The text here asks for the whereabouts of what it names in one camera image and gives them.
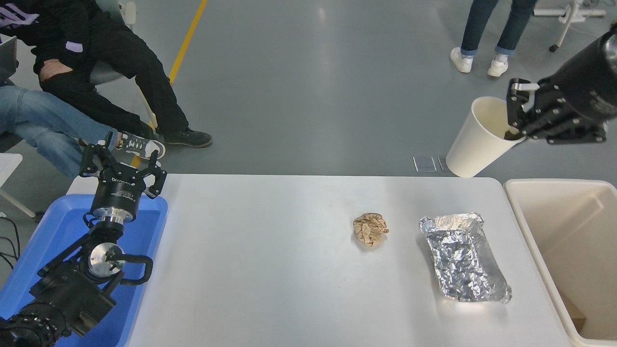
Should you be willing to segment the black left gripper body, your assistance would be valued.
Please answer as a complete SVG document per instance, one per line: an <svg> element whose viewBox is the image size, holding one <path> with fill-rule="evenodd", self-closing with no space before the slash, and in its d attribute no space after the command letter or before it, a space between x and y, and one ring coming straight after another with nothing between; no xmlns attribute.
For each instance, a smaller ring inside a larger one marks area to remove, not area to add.
<svg viewBox="0 0 617 347"><path fill-rule="evenodd" d="M126 215L137 216L137 209L145 188L146 185L142 179L100 176L91 204L91 213L94 216L104 216L112 211L122 210Z"/></svg>

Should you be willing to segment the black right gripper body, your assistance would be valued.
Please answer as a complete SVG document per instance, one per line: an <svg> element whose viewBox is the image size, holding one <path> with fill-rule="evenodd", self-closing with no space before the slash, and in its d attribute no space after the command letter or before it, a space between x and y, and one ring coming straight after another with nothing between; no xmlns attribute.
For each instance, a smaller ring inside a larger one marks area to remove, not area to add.
<svg viewBox="0 0 617 347"><path fill-rule="evenodd" d="M602 35L551 76L573 110L587 120L616 117L616 52L616 36Z"/></svg>

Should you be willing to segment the person's left hand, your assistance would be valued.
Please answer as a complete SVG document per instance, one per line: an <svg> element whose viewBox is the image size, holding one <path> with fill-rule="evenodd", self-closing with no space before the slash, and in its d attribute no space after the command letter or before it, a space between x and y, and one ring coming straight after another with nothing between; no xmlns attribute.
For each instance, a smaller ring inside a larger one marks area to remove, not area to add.
<svg viewBox="0 0 617 347"><path fill-rule="evenodd" d="M49 59L43 62L40 72L38 73L38 79L40 82L46 81L56 75L62 73L72 72L73 69L66 66L58 59Z"/></svg>

